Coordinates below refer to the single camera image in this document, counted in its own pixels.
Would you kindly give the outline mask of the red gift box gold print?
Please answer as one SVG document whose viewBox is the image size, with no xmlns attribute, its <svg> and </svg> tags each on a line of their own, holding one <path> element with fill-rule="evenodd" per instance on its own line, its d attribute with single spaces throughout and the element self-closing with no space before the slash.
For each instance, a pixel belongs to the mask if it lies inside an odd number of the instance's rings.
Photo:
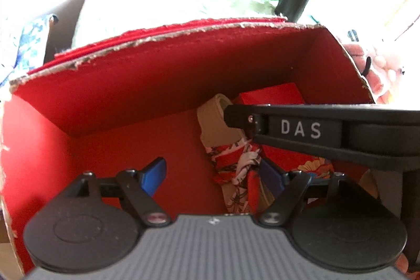
<svg viewBox="0 0 420 280">
<path fill-rule="evenodd" d="M 302 95 L 294 83 L 242 92 L 234 100 L 234 104 L 246 105 L 270 104 L 274 106 L 304 103 Z M 310 138 L 311 135 L 315 135 L 315 133 L 310 133 L 309 126 L 304 121 L 301 121 L 301 124 L 297 119 L 287 118 L 283 121 L 280 132 L 286 133 L 287 136 L 294 137 L 296 131 L 298 138 Z M 266 145 L 263 145 L 263 155 L 284 171 L 302 171 L 309 173 L 314 178 L 324 179 L 328 179 L 334 172 L 333 165 L 329 160 L 317 156 Z"/>
</svg>

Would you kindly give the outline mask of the large red cardboard box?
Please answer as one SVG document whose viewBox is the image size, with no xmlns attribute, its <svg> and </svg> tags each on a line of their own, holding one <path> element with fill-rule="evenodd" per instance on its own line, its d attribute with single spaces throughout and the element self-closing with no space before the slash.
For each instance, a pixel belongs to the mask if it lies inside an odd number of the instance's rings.
<svg viewBox="0 0 420 280">
<path fill-rule="evenodd" d="M 288 82 L 308 104 L 373 100 L 329 30 L 277 18 L 133 30 L 13 81 L 1 106 L 1 195 L 23 270 L 33 268 L 26 223 L 84 171 L 111 177 L 163 157 L 156 199 L 170 216 L 225 213 L 196 110 L 216 94 L 234 99 Z"/>
</svg>

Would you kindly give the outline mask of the blue checkered cloth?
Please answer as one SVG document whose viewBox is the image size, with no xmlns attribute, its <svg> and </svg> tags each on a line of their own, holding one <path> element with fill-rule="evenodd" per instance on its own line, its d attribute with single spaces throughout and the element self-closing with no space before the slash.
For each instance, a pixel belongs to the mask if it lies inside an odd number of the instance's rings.
<svg viewBox="0 0 420 280">
<path fill-rule="evenodd" d="M 23 27 L 11 57 L 1 58 L 1 87 L 43 65 L 51 29 L 58 21 L 56 14 L 48 13 Z"/>
</svg>

